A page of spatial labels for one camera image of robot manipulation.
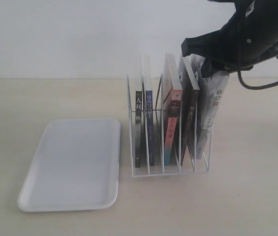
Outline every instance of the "book cover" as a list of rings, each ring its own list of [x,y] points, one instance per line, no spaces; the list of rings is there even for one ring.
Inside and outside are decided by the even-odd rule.
[[[180,106],[182,99],[182,84],[178,75],[178,70],[174,55],[165,54],[165,64],[163,71],[164,81],[164,165],[170,164],[170,158],[173,149],[173,141],[175,132],[179,132],[176,128],[180,114]]]
[[[146,118],[147,118],[147,137],[149,164],[154,165],[154,118],[153,118],[153,86],[150,69],[150,56],[144,56],[144,90],[146,102]]]
[[[197,105],[197,132],[196,132],[196,156],[202,157],[204,148],[207,144],[218,107],[220,105],[223,93],[229,80],[229,73],[218,71],[214,75],[202,78],[201,67],[204,57],[191,55],[191,68],[198,75],[198,84],[200,88]],[[192,132],[189,136],[191,155],[194,155],[194,125],[191,126]]]
[[[140,167],[141,148],[141,122],[142,122],[142,59],[136,58],[135,74],[135,167]]]
[[[188,144],[189,134],[191,132],[191,126],[193,124],[193,118],[195,113],[195,107],[199,95],[199,85],[197,79],[192,71],[190,61],[188,58],[181,55],[178,73],[180,75],[180,80],[182,82],[183,96],[182,96],[182,142],[181,142],[181,165],[185,158],[185,151]]]

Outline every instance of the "beige table surface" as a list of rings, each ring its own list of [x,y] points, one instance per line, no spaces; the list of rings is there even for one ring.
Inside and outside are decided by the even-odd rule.
[[[264,84],[273,80],[247,80]],[[119,195],[105,210],[24,213],[17,197],[46,125],[122,123]],[[132,178],[125,80],[0,80],[0,236],[278,235],[278,87],[231,79],[208,174]]]

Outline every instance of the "book rack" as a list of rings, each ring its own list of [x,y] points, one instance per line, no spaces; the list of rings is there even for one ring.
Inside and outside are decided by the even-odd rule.
[[[148,137],[147,135],[142,135],[141,141],[141,151],[140,157],[145,160],[144,164],[141,164],[140,167],[135,167],[135,110],[132,107],[135,106],[135,80],[129,79],[126,77],[126,84],[127,84],[127,93],[128,93],[128,121],[129,121],[129,144],[130,144],[130,160],[131,160],[131,168],[132,168],[132,176],[133,177],[149,177],[149,176],[169,176],[169,175],[183,175],[183,174],[199,174],[199,173],[207,173],[210,170],[210,160],[212,156],[212,140],[213,140],[213,129],[211,129],[210,137],[207,142],[206,149],[204,154],[201,157],[196,156],[196,152],[191,154],[190,143],[187,145],[187,151],[185,154],[185,158],[183,164],[180,165],[182,158],[181,153],[181,141],[182,141],[182,127],[181,127],[181,115],[179,121],[179,128],[176,128],[175,132],[178,132],[178,143],[174,145],[174,150],[172,152],[172,163],[170,165],[164,165],[164,108],[163,108],[163,101],[164,101],[164,94],[163,94],[163,86],[164,82],[162,79],[162,75],[159,78],[153,79],[153,83],[155,87],[157,87],[156,97],[154,99],[153,104],[153,115],[154,115],[154,137],[155,137],[155,146],[154,149],[154,165],[150,166],[149,164],[149,152],[148,150]],[[143,85],[142,88],[143,95],[145,94],[145,88]],[[142,119],[145,119],[143,126],[143,132],[147,133],[147,122],[146,122],[146,112],[142,106]],[[197,142],[196,137],[196,129],[197,129],[197,105],[195,108],[195,119],[194,129],[195,129],[195,137],[194,137],[194,144]]]

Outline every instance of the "blue book spine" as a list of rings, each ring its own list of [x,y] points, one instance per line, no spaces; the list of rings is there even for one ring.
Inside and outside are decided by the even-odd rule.
[[[152,91],[146,91],[146,103],[147,103],[147,130],[148,130],[148,144],[149,144],[149,161],[150,166],[154,165],[154,129],[153,129],[153,95]]]

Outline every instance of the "plastic tray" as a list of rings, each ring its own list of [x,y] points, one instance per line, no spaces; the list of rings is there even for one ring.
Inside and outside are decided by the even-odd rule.
[[[51,122],[18,197],[23,211],[103,209],[118,195],[121,124],[116,119]]]

